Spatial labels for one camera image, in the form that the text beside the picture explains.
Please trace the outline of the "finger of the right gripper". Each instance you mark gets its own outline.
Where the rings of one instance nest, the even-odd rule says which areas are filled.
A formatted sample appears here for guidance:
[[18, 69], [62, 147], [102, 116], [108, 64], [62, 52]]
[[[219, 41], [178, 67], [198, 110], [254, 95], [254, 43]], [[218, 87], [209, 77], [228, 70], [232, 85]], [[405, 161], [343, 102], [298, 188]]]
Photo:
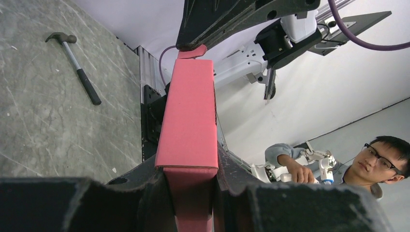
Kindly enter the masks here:
[[179, 51], [208, 49], [269, 20], [316, 10], [320, 0], [185, 0], [176, 41]]

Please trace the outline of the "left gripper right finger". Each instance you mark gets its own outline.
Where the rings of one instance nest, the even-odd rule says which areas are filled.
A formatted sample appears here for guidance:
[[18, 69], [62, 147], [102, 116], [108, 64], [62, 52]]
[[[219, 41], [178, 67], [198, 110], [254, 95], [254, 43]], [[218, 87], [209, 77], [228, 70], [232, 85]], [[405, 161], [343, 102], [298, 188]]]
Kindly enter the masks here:
[[215, 232], [391, 232], [375, 198], [348, 185], [264, 183], [218, 146]]

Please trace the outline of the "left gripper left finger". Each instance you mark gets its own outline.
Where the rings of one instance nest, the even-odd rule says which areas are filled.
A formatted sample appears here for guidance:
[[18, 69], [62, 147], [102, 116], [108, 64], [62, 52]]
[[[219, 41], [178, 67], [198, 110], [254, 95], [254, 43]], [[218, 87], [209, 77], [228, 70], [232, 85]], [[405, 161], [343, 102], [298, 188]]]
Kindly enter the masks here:
[[172, 232], [166, 179], [150, 157], [102, 184], [88, 177], [0, 180], [3, 232]]

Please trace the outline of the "red cardboard paper box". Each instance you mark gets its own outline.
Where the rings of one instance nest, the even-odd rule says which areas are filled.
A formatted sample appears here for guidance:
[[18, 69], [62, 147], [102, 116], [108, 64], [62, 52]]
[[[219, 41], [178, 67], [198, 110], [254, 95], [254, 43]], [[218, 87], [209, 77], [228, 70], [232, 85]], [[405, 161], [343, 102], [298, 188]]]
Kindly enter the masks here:
[[204, 45], [175, 61], [155, 166], [162, 168], [180, 232], [212, 230], [212, 195], [218, 172], [213, 62]]

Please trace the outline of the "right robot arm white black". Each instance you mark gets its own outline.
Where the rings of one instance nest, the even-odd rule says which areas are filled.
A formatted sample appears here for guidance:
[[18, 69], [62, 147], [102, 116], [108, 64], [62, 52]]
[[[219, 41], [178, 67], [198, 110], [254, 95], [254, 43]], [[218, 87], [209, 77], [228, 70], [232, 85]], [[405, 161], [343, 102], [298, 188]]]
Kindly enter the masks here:
[[[276, 70], [317, 44], [318, 0], [187, 0], [176, 41], [171, 90], [219, 88], [247, 76], [265, 85], [264, 99], [276, 92]], [[230, 36], [264, 22], [270, 25], [253, 41], [237, 48], [218, 64], [203, 60], [207, 50]]]

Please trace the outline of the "operator hand on controller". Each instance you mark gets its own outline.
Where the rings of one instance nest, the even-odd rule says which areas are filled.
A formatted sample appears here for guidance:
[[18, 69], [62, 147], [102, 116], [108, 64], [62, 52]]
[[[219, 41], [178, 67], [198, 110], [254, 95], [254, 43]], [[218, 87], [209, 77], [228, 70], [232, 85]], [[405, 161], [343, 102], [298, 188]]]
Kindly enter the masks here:
[[311, 169], [298, 163], [287, 165], [288, 172], [292, 176], [292, 181], [295, 183], [314, 183], [315, 177]]

